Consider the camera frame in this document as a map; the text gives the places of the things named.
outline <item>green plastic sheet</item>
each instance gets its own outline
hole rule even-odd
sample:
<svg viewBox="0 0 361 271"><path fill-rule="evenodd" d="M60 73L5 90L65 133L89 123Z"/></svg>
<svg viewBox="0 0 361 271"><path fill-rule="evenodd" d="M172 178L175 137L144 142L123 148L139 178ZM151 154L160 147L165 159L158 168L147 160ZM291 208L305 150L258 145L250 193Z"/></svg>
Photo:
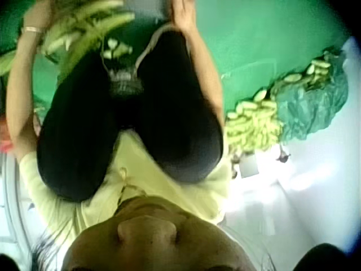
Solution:
<svg viewBox="0 0 361 271"><path fill-rule="evenodd" d="M318 89L303 84L285 85L276 96L278 118L284 123L281 142L293 138L305 140L308 134L329 127L336 113L347 101L348 84L342 65L345 55L328 56L331 77Z"/></svg>

